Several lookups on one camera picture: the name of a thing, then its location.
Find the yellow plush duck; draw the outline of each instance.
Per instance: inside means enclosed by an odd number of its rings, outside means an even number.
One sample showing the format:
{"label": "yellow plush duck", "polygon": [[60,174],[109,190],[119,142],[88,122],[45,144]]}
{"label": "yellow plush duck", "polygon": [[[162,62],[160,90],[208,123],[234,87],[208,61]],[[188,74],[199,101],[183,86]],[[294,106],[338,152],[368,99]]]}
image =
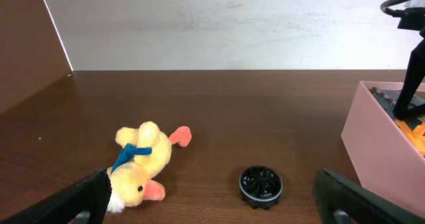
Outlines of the yellow plush duck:
{"label": "yellow plush duck", "polygon": [[124,207],[139,205],[143,200],[161,201],[165,189],[152,178],[168,164],[171,146],[186,147],[191,138],[186,126],[167,137],[153,122],[118,130],[116,142],[123,150],[114,166],[108,168],[112,186],[108,211],[120,213]]}

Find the toy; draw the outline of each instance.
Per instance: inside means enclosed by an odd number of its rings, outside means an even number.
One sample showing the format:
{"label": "toy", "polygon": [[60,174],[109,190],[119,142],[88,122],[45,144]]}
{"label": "toy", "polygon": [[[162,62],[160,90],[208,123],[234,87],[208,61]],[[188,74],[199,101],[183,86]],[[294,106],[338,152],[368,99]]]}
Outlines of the toy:
{"label": "toy", "polygon": [[171,146],[178,143],[186,147],[191,138],[186,126],[178,128],[168,138],[153,122],[145,122],[138,129],[118,130],[116,142],[123,150],[116,164],[108,168],[112,186],[108,211],[120,213],[124,207],[139,205],[143,200],[161,201],[165,188],[152,178],[168,164]]}

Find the gray wall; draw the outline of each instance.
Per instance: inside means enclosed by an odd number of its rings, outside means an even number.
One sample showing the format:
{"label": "gray wall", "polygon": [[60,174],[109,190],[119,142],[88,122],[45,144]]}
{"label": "gray wall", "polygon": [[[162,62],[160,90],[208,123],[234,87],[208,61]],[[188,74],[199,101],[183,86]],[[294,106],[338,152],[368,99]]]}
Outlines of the gray wall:
{"label": "gray wall", "polygon": [[46,0],[75,70],[405,68],[384,0]]}

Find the black plastic cap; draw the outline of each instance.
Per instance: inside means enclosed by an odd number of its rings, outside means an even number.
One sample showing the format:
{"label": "black plastic cap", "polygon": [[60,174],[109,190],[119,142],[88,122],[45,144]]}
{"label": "black plastic cap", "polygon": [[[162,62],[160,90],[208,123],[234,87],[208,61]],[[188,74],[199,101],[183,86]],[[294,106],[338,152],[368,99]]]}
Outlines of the black plastic cap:
{"label": "black plastic cap", "polygon": [[243,199],[253,209],[267,210],[278,204],[283,186],[279,175],[264,166],[252,166],[239,178]]}

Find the pink container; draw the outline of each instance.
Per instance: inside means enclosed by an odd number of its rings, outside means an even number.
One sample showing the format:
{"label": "pink container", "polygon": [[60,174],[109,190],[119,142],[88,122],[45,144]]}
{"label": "pink container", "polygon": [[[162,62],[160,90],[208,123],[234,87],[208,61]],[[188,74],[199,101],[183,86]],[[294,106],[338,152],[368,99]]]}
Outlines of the pink container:
{"label": "pink container", "polygon": [[[402,85],[360,81],[341,137],[365,189],[425,217],[425,158],[369,91],[401,90]],[[425,84],[418,91],[425,91]]]}

